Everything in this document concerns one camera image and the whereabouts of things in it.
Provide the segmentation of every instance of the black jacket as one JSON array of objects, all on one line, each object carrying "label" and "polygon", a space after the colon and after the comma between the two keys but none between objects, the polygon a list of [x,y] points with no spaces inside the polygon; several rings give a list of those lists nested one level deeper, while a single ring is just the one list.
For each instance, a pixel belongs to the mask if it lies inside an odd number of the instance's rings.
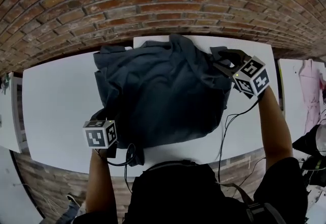
[{"label": "black jacket", "polygon": [[169,42],[147,41],[128,51],[104,46],[95,53],[97,86],[107,118],[116,120],[118,147],[180,143],[216,129],[231,80],[212,60],[177,34]]}]

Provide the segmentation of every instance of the person's forearm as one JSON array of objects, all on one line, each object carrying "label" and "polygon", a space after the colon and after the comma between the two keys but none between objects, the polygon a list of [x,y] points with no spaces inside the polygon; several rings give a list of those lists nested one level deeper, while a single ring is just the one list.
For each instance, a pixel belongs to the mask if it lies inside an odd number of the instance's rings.
[{"label": "person's forearm", "polygon": [[277,161],[293,156],[289,128],[270,87],[259,102],[261,133],[267,168]]},{"label": "person's forearm", "polygon": [[93,150],[86,194],[86,211],[109,211],[116,207],[108,164]]}]

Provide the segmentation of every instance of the white cube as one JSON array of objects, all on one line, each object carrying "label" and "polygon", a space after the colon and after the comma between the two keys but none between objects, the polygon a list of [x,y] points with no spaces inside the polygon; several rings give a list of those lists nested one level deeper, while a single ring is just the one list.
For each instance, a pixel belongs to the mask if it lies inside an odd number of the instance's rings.
[{"label": "white cube", "polygon": [[269,85],[265,63],[253,56],[241,69],[233,75],[240,91],[258,96]]},{"label": "white cube", "polygon": [[83,133],[88,147],[93,149],[107,149],[117,140],[114,120],[87,121],[84,123]]}]

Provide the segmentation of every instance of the floor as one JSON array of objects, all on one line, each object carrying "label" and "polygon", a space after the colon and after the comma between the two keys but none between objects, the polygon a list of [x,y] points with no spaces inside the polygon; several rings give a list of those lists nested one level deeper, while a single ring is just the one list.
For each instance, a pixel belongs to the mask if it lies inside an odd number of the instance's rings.
[{"label": "floor", "polygon": [[[31,159],[29,151],[14,153],[18,168],[23,178],[23,182],[28,184],[30,192],[36,204],[45,215],[42,224],[56,223],[56,220],[65,212],[68,200],[67,193],[76,196],[78,202],[82,203],[86,196],[88,174],[70,172],[52,166],[35,162]],[[240,155],[222,161],[221,180],[225,183],[240,184],[254,168],[258,160],[264,157],[264,150],[259,149],[254,152]],[[217,172],[219,163],[211,163],[210,166]],[[261,160],[255,167],[252,175],[241,186],[249,196],[253,196],[265,173],[265,160]],[[122,177],[112,177],[113,188],[117,202],[117,212],[119,223],[122,223],[125,212],[130,203],[131,194]],[[129,186],[132,186],[133,178],[128,178]],[[222,188],[226,196],[233,196],[234,188]]]}]

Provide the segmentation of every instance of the sleeve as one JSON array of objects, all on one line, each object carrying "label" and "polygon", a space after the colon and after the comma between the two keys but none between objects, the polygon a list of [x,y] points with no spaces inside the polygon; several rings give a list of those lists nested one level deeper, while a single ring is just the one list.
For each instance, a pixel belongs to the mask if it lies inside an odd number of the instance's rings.
[{"label": "sleeve", "polygon": [[91,224],[91,223],[118,224],[116,212],[91,212],[81,215],[72,222],[73,224]]},{"label": "sleeve", "polygon": [[256,190],[254,200],[270,203],[287,224],[305,223],[308,195],[298,161],[285,158],[271,166]]}]

